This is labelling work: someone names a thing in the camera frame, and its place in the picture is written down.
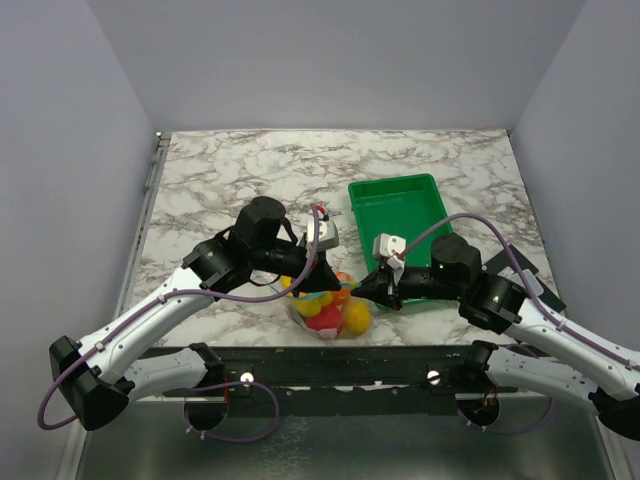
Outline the orange fruit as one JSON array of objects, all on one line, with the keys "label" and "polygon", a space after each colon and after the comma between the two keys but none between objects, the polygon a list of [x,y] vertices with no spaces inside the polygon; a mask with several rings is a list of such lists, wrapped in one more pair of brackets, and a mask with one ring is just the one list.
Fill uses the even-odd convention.
[{"label": "orange fruit", "polygon": [[335,275],[340,282],[340,289],[338,291],[332,291],[331,294],[333,304],[336,306],[341,306],[348,300],[350,291],[356,284],[356,282],[354,278],[346,272],[337,271]]}]

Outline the yellow banana bunch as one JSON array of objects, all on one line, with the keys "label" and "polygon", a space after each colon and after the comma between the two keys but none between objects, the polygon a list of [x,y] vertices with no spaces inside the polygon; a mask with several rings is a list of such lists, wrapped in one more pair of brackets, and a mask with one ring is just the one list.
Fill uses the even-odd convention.
[{"label": "yellow banana bunch", "polygon": [[314,317],[318,315],[324,307],[329,306],[333,301],[333,296],[330,292],[289,292],[286,298],[294,310],[303,317]]}]

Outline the yellow lemon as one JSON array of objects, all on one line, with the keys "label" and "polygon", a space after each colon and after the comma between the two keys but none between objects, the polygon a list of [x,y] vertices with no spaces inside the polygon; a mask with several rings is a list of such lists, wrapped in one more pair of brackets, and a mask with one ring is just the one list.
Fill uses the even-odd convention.
[{"label": "yellow lemon", "polygon": [[371,313],[366,302],[351,299],[342,307],[344,328],[353,335],[362,335],[370,327]]}]

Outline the red apple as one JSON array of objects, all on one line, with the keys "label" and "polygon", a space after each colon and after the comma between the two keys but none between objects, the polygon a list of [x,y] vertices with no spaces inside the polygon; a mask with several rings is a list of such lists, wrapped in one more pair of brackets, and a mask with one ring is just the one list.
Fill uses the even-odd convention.
[{"label": "red apple", "polygon": [[334,339],[343,329],[343,317],[338,307],[329,305],[321,312],[306,319],[306,327],[323,339]]}]

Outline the clear zip bag teal zipper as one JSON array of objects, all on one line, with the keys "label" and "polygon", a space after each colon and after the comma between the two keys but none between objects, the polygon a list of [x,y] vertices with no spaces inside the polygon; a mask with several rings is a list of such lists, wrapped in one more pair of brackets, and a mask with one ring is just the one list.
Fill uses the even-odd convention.
[{"label": "clear zip bag teal zipper", "polygon": [[358,282],[348,273],[336,273],[338,291],[288,293],[275,303],[287,317],[309,336],[322,340],[357,338],[370,330],[372,314],[365,300],[354,298],[351,290]]}]

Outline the green plastic tray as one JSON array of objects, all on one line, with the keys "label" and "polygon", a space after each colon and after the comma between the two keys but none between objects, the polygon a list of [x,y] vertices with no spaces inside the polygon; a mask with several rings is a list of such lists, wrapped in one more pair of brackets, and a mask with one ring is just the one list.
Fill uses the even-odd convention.
[{"label": "green plastic tray", "polygon": [[411,242],[448,216],[430,174],[353,182],[348,191],[368,272],[377,266],[373,243],[379,234]]}]

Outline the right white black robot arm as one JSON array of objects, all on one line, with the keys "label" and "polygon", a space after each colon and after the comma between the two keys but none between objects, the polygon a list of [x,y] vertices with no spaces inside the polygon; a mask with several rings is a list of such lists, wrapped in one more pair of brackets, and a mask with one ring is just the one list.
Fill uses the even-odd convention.
[{"label": "right white black robot arm", "polygon": [[471,325],[504,334],[550,355],[527,358],[477,341],[459,367],[461,383],[515,387],[563,398],[594,413],[613,432],[639,438],[639,353],[608,341],[543,304],[523,286],[482,268],[481,254],[457,234],[437,237],[431,264],[412,267],[401,259],[405,240],[380,235],[376,269],[352,290],[355,297],[392,310],[413,299],[455,300]]}]

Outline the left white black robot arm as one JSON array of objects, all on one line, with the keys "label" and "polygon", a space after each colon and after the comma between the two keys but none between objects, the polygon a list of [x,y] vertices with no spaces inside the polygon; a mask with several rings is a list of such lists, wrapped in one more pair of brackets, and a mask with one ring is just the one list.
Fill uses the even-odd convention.
[{"label": "left white black robot arm", "polygon": [[289,293],[337,291],[341,284],[326,259],[339,244],[334,221],[315,205],[302,237],[291,232],[281,202],[258,196],[234,224],[198,243],[181,265],[143,301],[79,340],[63,335],[49,347],[53,378],[37,413],[45,420],[48,402],[61,393],[75,420],[87,431],[104,427],[133,401],[172,390],[206,395],[223,380],[213,351],[196,344],[154,359],[144,353],[182,321],[221,299],[249,304]]}]

